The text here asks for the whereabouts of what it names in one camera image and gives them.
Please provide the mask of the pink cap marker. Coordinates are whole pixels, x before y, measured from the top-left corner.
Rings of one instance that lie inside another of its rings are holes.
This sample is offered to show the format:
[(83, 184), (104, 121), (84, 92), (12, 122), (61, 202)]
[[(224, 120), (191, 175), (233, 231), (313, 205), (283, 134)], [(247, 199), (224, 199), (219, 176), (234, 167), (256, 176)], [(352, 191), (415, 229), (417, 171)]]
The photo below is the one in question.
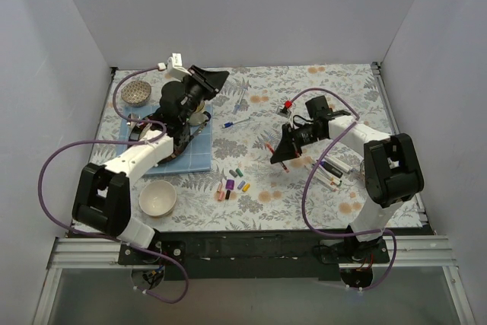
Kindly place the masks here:
[(329, 189), (330, 191), (332, 192), (335, 192), (337, 190), (338, 187), (334, 187), (334, 186), (330, 186), (329, 184), (327, 184), (326, 182), (322, 181), (319, 177), (317, 177), (315, 174), (314, 174), (314, 178), (316, 180), (318, 180), (321, 184), (323, 184), (327, 189)]

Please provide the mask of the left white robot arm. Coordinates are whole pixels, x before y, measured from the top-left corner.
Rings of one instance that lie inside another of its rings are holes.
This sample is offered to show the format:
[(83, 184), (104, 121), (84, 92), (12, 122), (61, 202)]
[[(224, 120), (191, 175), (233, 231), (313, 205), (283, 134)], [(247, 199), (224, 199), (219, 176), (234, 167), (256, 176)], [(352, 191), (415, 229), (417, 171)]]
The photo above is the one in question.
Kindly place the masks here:
[(148, 131), (101, 165), (87, 164), (80, 176), (72, 210), (74, 220), (107, 236), (134, 244), (143, 263), (156, 263), (162, 246), (156, 231), (132, 215), (131, 186), (151, 168), (181, 155), (193, 140), (189, 118), (203, 101), (213, 99), (228, 79), (227, 71), (191, 66), (173, 71), (161, 89), (159, 107), (144, 120)]

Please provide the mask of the lilac pen cap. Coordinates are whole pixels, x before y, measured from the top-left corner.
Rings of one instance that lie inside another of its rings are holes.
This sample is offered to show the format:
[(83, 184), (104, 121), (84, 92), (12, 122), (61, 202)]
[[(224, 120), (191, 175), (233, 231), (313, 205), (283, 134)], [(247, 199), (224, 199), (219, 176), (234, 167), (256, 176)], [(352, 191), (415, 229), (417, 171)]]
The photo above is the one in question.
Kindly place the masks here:
[(246, 182), (245, 182), (244, 180), (242, 180), (242, 181), (239, 183), (239, 185), (237, 186), (237, 189), (238, 189), (238, 190), (241, 190), (241, 189), (244, 187), (245, 183), (246, 183)]

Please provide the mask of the light blue pen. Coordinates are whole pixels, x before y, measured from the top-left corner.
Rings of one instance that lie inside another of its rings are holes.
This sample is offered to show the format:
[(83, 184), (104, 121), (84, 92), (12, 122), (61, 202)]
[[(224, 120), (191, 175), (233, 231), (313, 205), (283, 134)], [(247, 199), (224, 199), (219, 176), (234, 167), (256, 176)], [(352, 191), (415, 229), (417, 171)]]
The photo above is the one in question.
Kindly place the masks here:
[(232, 113), (234, 115), (236, 115), (238, 113), (238, 111), (240, 109), (240, 105), (242, 103), (242, 100), (243, 100), (246, 92), (247, 92), (247, 90), (245, 88), (243, 88), (242, 91), (241, 91), (241, 93), (240, 93), (240, 95), (239, 95), (239, 97), (238, 97), (238, 99), (237, 99), (236, 104), (234, 105), (234, 109), (232, 111)]

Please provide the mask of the blue cap pen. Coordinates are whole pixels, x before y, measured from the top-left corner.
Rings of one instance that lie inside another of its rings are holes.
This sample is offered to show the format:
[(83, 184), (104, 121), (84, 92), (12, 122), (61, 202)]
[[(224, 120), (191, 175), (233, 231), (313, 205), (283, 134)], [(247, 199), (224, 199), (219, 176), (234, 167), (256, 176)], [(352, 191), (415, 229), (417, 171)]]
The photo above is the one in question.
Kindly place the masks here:
[(251, 117), (247, 117), (247, 118), (239, 119), (239, 120), (235, 120), (235, 121), (230, 121), (230, 122), (224, 123), (222, 125), (222, 129), (227, 129), (227, 128), (230, 128), (230, 127), (235, 126), (237, 124), (244, 123), (244, 122), (247, 122), (250, 120), (251, 120)]

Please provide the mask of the yellow cap marker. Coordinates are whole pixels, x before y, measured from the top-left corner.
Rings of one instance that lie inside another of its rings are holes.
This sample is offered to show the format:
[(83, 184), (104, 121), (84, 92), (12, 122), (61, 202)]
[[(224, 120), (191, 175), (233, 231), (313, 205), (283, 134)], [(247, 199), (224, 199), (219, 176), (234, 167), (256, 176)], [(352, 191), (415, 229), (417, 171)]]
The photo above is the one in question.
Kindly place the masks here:
[(336, 186), (340, 186), (342, 184), (342, 181), (338, 178), (335, 177), (333, 174), (327, 172), (326, 170), (319, 169), (319, 172), (327, 179), (330, 181), (331, 184), (334, 184)]

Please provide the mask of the purple cap marker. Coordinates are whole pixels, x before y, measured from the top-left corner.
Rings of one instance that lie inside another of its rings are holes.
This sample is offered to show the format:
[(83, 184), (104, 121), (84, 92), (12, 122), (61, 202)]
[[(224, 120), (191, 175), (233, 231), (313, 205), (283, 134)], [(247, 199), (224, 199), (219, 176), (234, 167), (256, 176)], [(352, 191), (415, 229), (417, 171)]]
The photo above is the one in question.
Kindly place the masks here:
[(323, 167), (324, 170), (327, 172), (333, 174), (335, 177), (341, 178), (343, 175), (343, 172), (339, 170), (338, 168), (334, 167), (332, 164), (328, 163), (327, 161), (322, 161), (321, 166)]

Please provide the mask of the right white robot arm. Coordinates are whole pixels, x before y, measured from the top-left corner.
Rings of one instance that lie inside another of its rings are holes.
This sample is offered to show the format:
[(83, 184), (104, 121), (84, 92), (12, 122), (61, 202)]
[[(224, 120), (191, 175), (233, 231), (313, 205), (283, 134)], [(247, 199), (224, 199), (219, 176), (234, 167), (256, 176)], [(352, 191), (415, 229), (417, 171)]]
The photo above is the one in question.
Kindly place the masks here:
[(280, 164), (298, 158), (302, 148), (324, 139), (341, 142), (361, 155), (368, 197), (345, 237), (333, 247), (339, 255), (361, 262), (380, 245), (387, 222), (394, 213), (423, 190), (425, 182), (412, 138), (388, 135), (358, 123), (349, 112), (334, 111), (325, 97), (306, 102), (310, 120), (294, 127), (282, 125), (282, 138), (270, 158)]

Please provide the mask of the orange cap marker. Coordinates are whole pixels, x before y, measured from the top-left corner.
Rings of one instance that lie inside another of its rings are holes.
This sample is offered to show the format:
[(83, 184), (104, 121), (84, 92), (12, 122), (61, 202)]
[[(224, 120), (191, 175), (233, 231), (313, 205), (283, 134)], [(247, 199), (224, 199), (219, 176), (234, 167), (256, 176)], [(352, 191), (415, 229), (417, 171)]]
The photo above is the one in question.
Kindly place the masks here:
[(327, 180), (320, 172), (319, 172), (319, 169), (316, 171), (315, 175), (317, 177), (319, 177), (322, 181), (326, 182), (327, 184), (329, 184), (330, 186), (334, 186), (334, 187), (337, 187), (336, 185), (334, 184), (331, 184), (329, 180)]

